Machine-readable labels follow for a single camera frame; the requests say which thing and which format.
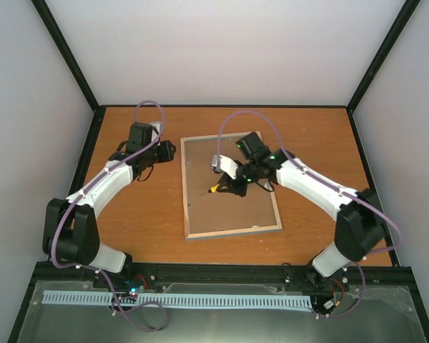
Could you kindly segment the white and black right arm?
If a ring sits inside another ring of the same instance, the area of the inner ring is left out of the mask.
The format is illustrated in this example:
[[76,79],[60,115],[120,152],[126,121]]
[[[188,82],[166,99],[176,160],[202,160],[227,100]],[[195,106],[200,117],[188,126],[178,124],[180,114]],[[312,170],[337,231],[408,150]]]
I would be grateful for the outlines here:
[[335,221],[333,241],[307,264],[305,277],[320,289],[340,269],[360,262],[385,238],[385,215],[372,189],[358,191],[317,173],[286,149],[271,151],[251,132],[236,142],[246,162],[216,153],[212,169],[220,180],[212,193],[245,197],[251,184],[265,180],[268,192],[275,186],[291,189],[321,208]]

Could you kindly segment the yellow handled screwdriver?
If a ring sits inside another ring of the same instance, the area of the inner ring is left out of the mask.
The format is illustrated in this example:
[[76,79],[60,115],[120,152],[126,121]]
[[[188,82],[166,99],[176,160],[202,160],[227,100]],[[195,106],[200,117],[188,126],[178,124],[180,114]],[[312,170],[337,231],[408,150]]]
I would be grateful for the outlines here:
[[215,184],[214,186],[210,187],[207,191],[202,192],[202,193],[200,194],[200,196],[202,197],[202,196],[204,196],[204,195],[206,195],[206,194],[214,194],[214,193],[217,193],[217,190],[218,190],[219,186],[220,186],[219,184]]

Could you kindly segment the blue wooden picture frame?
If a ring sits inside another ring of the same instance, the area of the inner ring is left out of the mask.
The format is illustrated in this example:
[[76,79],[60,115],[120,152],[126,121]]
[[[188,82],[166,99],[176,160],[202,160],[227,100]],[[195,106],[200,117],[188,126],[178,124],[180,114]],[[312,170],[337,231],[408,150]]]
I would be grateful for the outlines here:
[[217,136],[184,137],[180,140],[184,235],[186,239],[208,239],[240,234],[274,232],[282,221],[273,192],[258,185],[239,197],[208,192],[220,179],[212,171],[217,153]]

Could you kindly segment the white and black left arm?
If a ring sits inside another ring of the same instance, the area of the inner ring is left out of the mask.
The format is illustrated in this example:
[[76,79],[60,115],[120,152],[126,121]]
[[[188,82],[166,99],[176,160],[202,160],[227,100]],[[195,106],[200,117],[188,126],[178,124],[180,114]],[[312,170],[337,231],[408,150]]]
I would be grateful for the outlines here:
[[128,140],[119,144],[90,182],[64,199],[48,203],[42,248],[54,263],[103,269],[121,288],[134,281],[134,269],[127,265],[132,257],[101,243],[97,217],[144,170],[174,159],[176,147],[161,140],[163,128],[161,121],[133,123]]

